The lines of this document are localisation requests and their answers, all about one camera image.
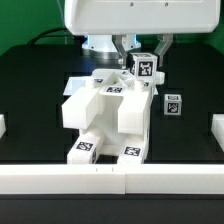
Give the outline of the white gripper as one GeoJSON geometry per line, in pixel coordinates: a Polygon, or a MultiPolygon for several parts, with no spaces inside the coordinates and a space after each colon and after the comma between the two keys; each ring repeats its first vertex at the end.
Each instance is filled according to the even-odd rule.
{"type": "Polygon", "coordinates": [[[133,56],[126,34],[159,34],[158,66],[179,33],[210,33],[219,23],[221,0],[65,0],[65,26],[73,35],[113,35],[122,65],[133,56]]]}

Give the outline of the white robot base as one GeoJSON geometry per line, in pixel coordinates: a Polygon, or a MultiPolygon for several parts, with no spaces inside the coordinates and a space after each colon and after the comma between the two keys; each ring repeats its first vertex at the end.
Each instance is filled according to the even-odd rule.
{"type": "MultiPolygon", "coordinates": [[[[126,52],[138,51],[141,43],[137,41],[136,35],[123,35],[122,45],[126,52]]],[[[84,55],[100,59],[118,59],[119,53],[114,46],[111,35],[88,35],[82,44],[84,55]]]]}

